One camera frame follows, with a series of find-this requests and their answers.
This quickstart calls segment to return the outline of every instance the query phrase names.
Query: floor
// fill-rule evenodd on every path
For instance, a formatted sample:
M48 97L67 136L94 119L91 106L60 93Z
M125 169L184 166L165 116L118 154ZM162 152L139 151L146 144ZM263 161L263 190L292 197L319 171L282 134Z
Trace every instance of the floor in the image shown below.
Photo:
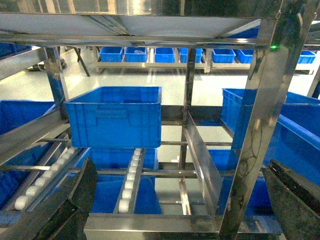
M77 62L74 50L64 52L62 58L67 63L63 71L69 98L74 98L89 90L100 86L161 86L162 104L183 105L185 70L133 70L112 69L103 73L96 73L94 55L89 49L82 49L81 55L91 74L87 77L81 64ZM221 106L222 88L244 88L247 80L247 71L215 71L204 74L197 71L195 74L192 104L199 106ZM313 80L313 75L295 75L289 91L306 95ZM22 71L0 81L0 99L28 99L51 101L53 96L45 72ZM198 130L204 141L231 142L232 139L221 127L200 126ZM180 141L180 126L163 126L162 141ZM177 162L179 146L161 146L158 149L160 162ZM191 162L190 153L187 161ZM197 179L187 179L186 186L190 201L202 201ZM162 201L180 201L179 184L177 179L158 178L156 191ZM179 204L163 204L164 214L182 214ZM195 214L205 214L204 206L194 205Z

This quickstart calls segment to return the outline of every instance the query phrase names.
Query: crate handle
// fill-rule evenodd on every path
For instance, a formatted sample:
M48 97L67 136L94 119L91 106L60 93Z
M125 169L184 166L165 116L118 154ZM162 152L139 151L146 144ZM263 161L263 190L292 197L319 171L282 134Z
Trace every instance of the crate handle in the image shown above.
M128 113L127 110L121 109L121 110L97 110L96 111L97 118L127 118Z

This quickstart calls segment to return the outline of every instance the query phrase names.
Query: metal shelf frame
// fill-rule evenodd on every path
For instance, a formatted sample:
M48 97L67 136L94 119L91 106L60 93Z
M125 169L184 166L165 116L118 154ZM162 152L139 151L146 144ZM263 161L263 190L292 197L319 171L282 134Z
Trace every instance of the metal shelf frame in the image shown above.
M113 1L114 8L108 12L100 9L99 4L92 4L87 12L77 10L73 0L68 1L67 9L43 2L22 1L10 10L6 4L0 6L0 12L24 14L73 14L73 15L149 15L153 16L192 16L192 17L239 17L261 19L257 39L243 38L199 38L199 37L169 37L169 36L129 36L123 35L123 26L112 26L121 35L115 36L85 36L85 35L41 35L3 33L0 40L21 44L39 44L42 46L86 45L103 46L119 45L112 41L126 41L126 46L148 47L189 47L186 65L186 80L184 103L182 106L163 105L162 124L178 125L182 127L180 142L163 142L168 145L181 145L178 164L161 163L159 170L142 170L142 175L168 177L179 179L181 204L184 215L136 215L136 214L90 214L84 231L88 239L220 239L235 240L242 235L257 239L278 239L282 234L281 228L274 216L244 216L257 177L261 174L261 167L266 151L274 132L278 117L285 101L288 88L293 77L300 53L303 48L319 47L317 41L306 42L312 21L316 18L319 0L276 0L276 1L225 1L221 4L215 0L205 0L201 4L190 4L188 1L178 1L175 8L168 7L166 1L146 1L149 8L132 11L134 3L123 0ZM219 106L192 106L196 48L239 48L254 49L253 61L249 67L246 91L243 96L239 118L248 119L248 126L238 122L231 155L227 164L227 174L220 174L212 161L206 144L196 126L210 122L212 126L221 126ZM37 118L11 132L0 136L0 165L16 156L25 148L39 141L50 142L46 138L48 133L68 121L63 102L68 99L61 64L56 48L47 47L46 51L38 50L33 53L33 60L23 64L19 69L4 67L20 57L0 61L0 79L8 77L15 71L26 68L45 60L45 67L56 104L56 110ZM310 89L312 96L319 91L319 75L317 71L314 83ZM245 114L249 91L255 91L255 101L251 105L251 115ZM189 146L192 164L186 163L187 145ZM20 166L25 171L43 171L47 166ZM126 174L125 170L99 169L99 174ZM194 216L190 210L185 178L197 177L200 183L207 215ZM230 186L226 179L232 180ZM229 192L227 199L220 194ZM14 224L21 213L18 211L0 211L0 216L6 222L0 224L0 232Z

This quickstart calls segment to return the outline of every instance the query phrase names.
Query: stainless steel rack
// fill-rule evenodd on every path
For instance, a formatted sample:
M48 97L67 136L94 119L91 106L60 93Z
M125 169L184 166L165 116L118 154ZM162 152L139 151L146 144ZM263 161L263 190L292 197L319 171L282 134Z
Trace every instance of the stainless steel rack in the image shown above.
M317 39L306 42L312 21L317 17L319 0L108 0L102 1L69 0L69 1L4 1L0 5L0 18L5 16L9 21L15 18L64 20L73 19L94 21L107 34L97 35L92 32L83 35L79 32L64 31L47 33L45 29L34 32L26 29L1 29L0 41L43 46L37 50L17 55L0 61L0 79L6 78L36 62L45 61L46 72L56 104L56 110L31 121L11 132L0 136L0 165L22 152L25 148L39 141L59 142L56 136L66 129L56 128L68 122L63 102L68 99L67 89L56 48L58 45L87 46L141 46L189 49L186 64L184 103L181 106L163 105L162 124L182 126L181 142L163 142L168 145L181 145L178 164L162 163L159 170L143 170L142 175L177 178L179 180L181 204L184 215L136 215L136 214L90 214L84 231L88 239L216 239L232 240L248 237L250 239L278 239L281 228L274 216L244 216L253 187L262 167L270 139L276 126L282 105L288 92L301 50L316 50L320 46ZM139 18L149 21L151 18L175 20L187 19L213 21L222 18L226 23L233 18L245 19L238 25L225 25L212 37L171 35L133 35L132 28L122 22L126 18ZM220 37L256 19L261 19L257 39ZM170 22L179 32L176 22ZM221 107L192 106L196 48L232 48L254 49L253 61L249 68L246 90L255 90L255 101L251 115L245 114L244 105L249 97L248 91L243 96L240 116L249 119L247 129L237 125L233 134L231 152L236 158L228 161L228 175L224 179L233 180L232 186L221 180L221 174L214 165L206 143L202 140L197 127L204 121L220 122ZM316 96L319 91L318 70L309 94ZM193 164L186 163L187 145L190 149ZM248 155L248 149L257 153ZM43 166L12 166L28 171L43 171ZM99 174L126 174L125 170L99 169ZM190 211L190 202L185 178L197 177L207 215L194 216ZM228 199L223 201L221 191L228 191ZM14 224L21 214L18 211L0 211L2 219L0 232Z

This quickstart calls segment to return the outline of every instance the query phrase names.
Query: blue crate stack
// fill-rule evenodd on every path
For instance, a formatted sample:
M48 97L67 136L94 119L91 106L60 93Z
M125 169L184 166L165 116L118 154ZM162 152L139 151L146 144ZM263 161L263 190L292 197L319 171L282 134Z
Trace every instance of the blue crate stack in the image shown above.
M158 169L161 87L99 87L66 101L65 107L72 146L89 148L76 167L89 157L98 169L126 170L134 149L146 148L143 167ZM123 180L123 175L99 175L93 213L113 212ZM135 213L162 213L154 176L142 176Z

